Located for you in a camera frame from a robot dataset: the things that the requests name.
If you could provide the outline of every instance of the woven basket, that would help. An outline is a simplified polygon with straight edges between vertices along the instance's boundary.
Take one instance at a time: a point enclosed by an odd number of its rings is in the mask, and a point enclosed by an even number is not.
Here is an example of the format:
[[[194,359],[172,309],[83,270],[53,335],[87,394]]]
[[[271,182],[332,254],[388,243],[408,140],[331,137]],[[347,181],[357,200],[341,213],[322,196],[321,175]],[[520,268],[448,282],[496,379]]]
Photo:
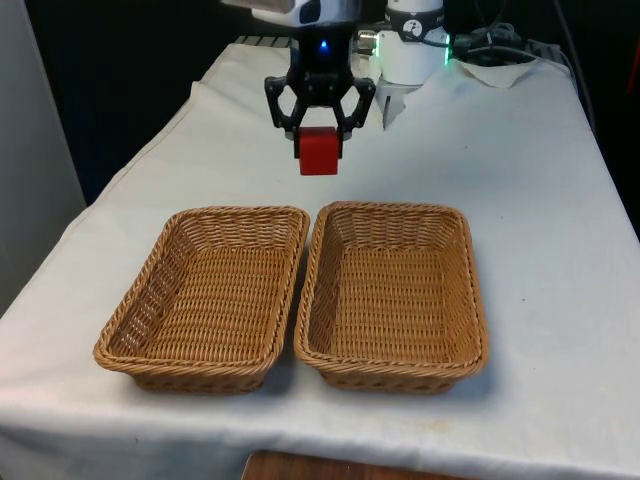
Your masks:
[[[145,389],[258,389],[282,351],[308,229],[289,207],[173,216],[102,330],[96,361]]]
[[[469,225],[451,208],[335,203],[318,215],[295,351],[335,387],[439,393],[488,361]]]

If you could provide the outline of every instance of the white wall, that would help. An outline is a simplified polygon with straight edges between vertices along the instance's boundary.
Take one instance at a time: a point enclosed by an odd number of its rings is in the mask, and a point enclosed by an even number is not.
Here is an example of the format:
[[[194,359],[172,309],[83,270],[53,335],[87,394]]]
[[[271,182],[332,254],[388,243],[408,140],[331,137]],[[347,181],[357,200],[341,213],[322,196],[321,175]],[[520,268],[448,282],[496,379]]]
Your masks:
[[[0,0],[0,315],[84,200],[22,0]]]

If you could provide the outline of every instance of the table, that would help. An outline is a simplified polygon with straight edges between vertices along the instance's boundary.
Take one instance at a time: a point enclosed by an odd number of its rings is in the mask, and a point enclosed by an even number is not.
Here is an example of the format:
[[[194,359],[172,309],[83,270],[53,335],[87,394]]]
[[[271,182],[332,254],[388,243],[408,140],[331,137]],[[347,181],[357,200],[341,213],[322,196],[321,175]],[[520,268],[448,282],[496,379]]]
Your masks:
[[[240,478],[269,449],[491,479],[640,476],[640,249],[566,75],[494,89],[449,64],[337,177],[300,177],[271,126],[286,51],[232,46],[67,229],[0,320],[0,475]],[[316,111],[310,122],[324,123]],[[150,394],[95,364],[164,222],[206,205],[447,204],[468,217],[491,361],[450,393],[327,386],[289,348],[242,397]]]
[[[340,462],[277,452],[254,453],[242,480],[464,480],[361,463]]]

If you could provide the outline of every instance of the dark background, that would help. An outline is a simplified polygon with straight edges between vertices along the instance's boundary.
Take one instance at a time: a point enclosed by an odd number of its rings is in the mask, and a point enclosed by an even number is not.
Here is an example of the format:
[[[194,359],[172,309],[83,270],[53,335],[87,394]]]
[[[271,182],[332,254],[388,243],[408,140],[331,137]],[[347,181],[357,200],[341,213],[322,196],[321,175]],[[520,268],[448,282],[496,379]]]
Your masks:
[[[365,21],[384,0],[364,0]],[[500,0],[479,0],[493,18]],[[226,45],[273,27],[217,0],[27,0],[69,148],[87,199],[173,116]],[[640,227],[640,85],[626,93],[640,36],[637,0],[563,0],[598,123],[598,142]],[[450,32],[480,26],[473,0],[446,1]],[[569,52],[552,0],[510,0],[504,17],[524,38]]]

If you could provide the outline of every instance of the red block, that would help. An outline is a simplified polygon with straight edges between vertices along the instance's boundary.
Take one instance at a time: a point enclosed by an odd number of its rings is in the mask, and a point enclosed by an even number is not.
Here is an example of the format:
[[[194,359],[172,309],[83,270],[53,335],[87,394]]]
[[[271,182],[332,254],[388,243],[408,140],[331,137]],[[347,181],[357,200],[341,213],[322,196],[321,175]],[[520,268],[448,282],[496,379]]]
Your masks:
[[[300,175],[337,175],[340,141],[333,127],[300,129]]]

